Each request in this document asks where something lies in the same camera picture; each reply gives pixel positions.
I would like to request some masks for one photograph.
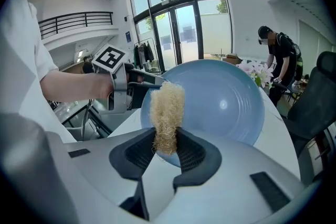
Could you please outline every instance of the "loofah sponge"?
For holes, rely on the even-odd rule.
[[[176,152],[176,128],[182,125],[184,89],[165,81],[151,92],[150,116],[156,129],[154,148],[165,154]]]

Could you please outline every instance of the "flower bouquet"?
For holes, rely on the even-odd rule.
[[[243,60],[236,66],[247,73],[259,87],[264,88],[267,86],[269,89],[272,88],[273,68],[268,68],[267,64],[263,65],[260,62]]]

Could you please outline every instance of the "chair headrest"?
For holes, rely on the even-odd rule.
[[[320,72],[336,82],[336,52],[324,51],[316,63]]]

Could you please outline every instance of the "person in black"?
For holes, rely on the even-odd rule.
[[[273,71],[273,82],[281,83],[288,87],[294,78],[296,70],[296,51],[288,39],[275,33],[267,26],[261,26],[258,30],[259,43],[268,45],[267,66],[270,67],[276,58],[277,65]],[[277,106],[284,89],[272,87],[269,91],[269,98]]]
[[[85,56],[84,57],[84,65],[83,65],[83,72],[85,74],[94,73],[93,65],[91,63],[91,58]]]

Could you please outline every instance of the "black t-shirt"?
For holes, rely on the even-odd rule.
[[[268,51],[275,56],[277,66],[273,72],[274,77],[278,77],[285,57],[289,56],[289,65],[286,74],[292,74],[296,70],[296,52],[285,36],[277,34],[274,45],[268,45]]]
[[[85,74],[89,74],[89,73],[93,73],[93,66],[91,63],[89,62],[85,62],[84,65],[83,65],[83,72]]]

